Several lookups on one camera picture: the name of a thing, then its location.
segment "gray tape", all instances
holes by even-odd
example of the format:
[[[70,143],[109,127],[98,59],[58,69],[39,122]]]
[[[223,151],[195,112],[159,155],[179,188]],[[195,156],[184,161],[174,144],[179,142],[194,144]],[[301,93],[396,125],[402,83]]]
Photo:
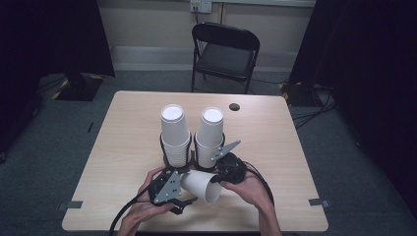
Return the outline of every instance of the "gray tape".
[[[67,208],[81,208],[81,206],[83,205],[82,201],[70,201],[67,202],[65,204],[60,204],[56,210],[67,210]]]
[[[323,208],[330,207],[330,201],[325,200],[322,201],[321,199],[311,199],[309,200],[310,206],[323,206]]]

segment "wall baseboard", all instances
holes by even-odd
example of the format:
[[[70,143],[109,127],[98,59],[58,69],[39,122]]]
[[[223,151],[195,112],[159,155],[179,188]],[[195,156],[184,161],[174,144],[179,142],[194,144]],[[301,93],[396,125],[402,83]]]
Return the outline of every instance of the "wall baseboard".
[[[193,48],[110,46],[115,71],[192,70]],[[255,71],[291,72],[297,52],[260,53]]]

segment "wooden table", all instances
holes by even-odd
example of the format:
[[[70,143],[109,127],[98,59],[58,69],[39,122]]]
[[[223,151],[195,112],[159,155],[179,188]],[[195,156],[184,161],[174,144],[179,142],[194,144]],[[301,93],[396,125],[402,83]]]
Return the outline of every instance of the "wooden table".
[[[206,107],[223,111],[225,143],[242,141],[232,152],[255,165],[267,180],[281,230],[328,229],[323,207],[310,206],[309,200],[319,196],[282,97],[118,91],[72,198],[83,205],[67,210],[62,223],[65,230],[108,230],[120,208],[137,194],[148,171],[163,165],[160,111],[172,103],[183,107],[193,134]],[[230,110],[230,103],[238,103],[240,110]],[[223,189],[215,205],[197,200],[183,214],[156,216],[141,224],[139,230],[258,231],[258,212]]]

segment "electrical outlet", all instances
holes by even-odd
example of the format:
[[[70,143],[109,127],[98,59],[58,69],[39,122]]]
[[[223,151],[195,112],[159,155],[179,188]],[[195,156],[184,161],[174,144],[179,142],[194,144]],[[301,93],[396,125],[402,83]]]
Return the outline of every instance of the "electrical outlet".
[[[195,10],[199,13],[211,13],[211,2],[210,1],[190,1],[190,12],[194,13]]]
[[[200,9],[202,8],[202,1],[199,0],[191,0],[190,1],[190,12],[201,12]]]

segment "chair backrest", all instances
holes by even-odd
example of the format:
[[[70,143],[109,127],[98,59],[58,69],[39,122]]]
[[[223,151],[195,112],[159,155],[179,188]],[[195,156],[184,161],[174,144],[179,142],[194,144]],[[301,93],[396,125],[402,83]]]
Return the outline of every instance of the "chair backrest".
[[[193,27],[193,40],[229,46],[250,51],[259,51],[260,41],[246,29],[239,29],[217,23],[201,23]]]

